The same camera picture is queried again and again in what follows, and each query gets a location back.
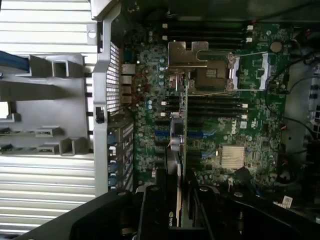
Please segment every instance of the ventilation grille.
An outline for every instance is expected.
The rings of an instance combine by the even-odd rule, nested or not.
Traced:
[[[223,169],[240,169],[245,165],[245,146],[223,146],[221,167]]]
[[[110,65],[106,72],[106,102],[107,111],[119,110],[119,49],[113,43],[110,47]]]

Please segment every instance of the motherboard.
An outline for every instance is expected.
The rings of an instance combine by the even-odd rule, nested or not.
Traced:
[[[124,42],[123,63],[135,65],[130,89],[122,97],[130,97],[134,116],[138,186],[155,182],[156,168],[163,166],[171,143],[171,114],[181,110],[183,86],[168,71],[168,43],[187,42],[190,48],[181,33],[166,24],[139,25]],[[293,29],[259,23],[219,27],[215,33],[224,40],[213,39],[209,50],[197,56],[207,60],[207,68],[195,68],[187,76],[186,167],[200,184],[222,185],[245,167],[257,185],[272,187],[286,103],[286,95],[278,93],[287,89],[287,72],[277,77],[273,90],[268,87],[270,78],[289,63]]]

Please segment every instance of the chipset heatsink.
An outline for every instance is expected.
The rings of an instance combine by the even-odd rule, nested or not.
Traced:
[[[222,147],[221,167],[223,169],[240,169],[245,165],[246,147],[225,145]]]

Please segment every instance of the perforated metal panel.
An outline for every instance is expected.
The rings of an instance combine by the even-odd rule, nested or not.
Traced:
[[[111,43],[111,59],[106,72],[106,100],[108,112],[116,112],[120,105],[119,49]]]

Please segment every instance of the green circuit board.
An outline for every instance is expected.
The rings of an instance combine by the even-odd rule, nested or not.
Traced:
[[[178,96],[179,93],[170,87],[168,66],[168,42],[161,41],[161,35],[149,32],[153,28],[137,27],[133,35],[124,44],[124,63],[138,63],[136,75],[132,81],[132,107],[134,115],[134,161],[136,184],[148,185],[155,181],[155,169],[165,160],[168,136],[156,136],[155,131],[169,131],[168,117],[161,117],[164,106],[161,105],[167,96]],[[280,53],[268,55],[270,76],[284,68],[289,62],[289,50],[286,47],[293,34],[293,29],[279,24],[255,24],[252,30],[252,42],[244,49],[235,51],[236,55],[269,52],[274,41],[282,42]],[[205,59],[219,60],[220,55],[206,55]],[[278,160],[274,150],[280,143],[280,124],[283,120],[285,95],[268,94],[268,102],[274,112],[270,112],[265,103],[265,91],[255,90],[260,81],[257,75],[261,71],[262,54],[244,56],[238,71],[239,87],[251,91],[230,91],[228,98],[240,99],[247,105],[247,118],[228,118],[216,116],[198,116],[189,114],[188,121],[201,122],[192,125],[188,131],[214,133],[205,137],[187,138],[187,167],[196,173],[198,182],[207,185],[219,185],[233,175],[234,170],[221,168],[220,149],[223,145],[245,146],[245,166],[254,180],[262,186],[272,186]],[[284,74],[277,79],[279,88],[287,87]],[[224,89],[212,89],[221,92]],[[207,157],[193,157],[192,153],[215,153]]]

